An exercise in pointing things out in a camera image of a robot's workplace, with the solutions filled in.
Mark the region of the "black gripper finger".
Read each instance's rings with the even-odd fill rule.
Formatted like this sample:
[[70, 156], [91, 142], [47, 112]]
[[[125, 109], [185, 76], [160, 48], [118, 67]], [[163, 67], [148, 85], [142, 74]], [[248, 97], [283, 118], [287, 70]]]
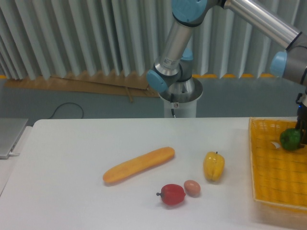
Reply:
[[299, 129], [299, 135], [300, 135], [300, 142], [299, 142], [299, 148], [304, 148], [307, 145], [307, 130], [306, 129]]

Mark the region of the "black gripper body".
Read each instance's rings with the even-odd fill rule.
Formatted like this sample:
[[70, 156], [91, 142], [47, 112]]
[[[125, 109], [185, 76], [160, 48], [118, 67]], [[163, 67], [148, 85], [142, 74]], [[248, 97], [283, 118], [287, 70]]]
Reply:
[[300, 130], [307, 129], [307, 107], [305, 105], [298, 106], [297, 123], [295, 129], [300, 129]]

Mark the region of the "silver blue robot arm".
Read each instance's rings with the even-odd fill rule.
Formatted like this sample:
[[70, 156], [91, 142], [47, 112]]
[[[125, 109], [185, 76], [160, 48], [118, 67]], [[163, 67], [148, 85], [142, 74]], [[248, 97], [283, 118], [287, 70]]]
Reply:
[[166, 46], [147, 72], [149, 85], [164, 102], [166, 118], [195, 117], [203, 87], [192, 77], [193, 53], [187, 45], [193, 29], [200, 26], [214, 6], [229, 9], [284, 48], [270, 66], [273, 75], [306, 85], [307, 37], [259, 3], [252, 0], [174, 0], [174, 22]]

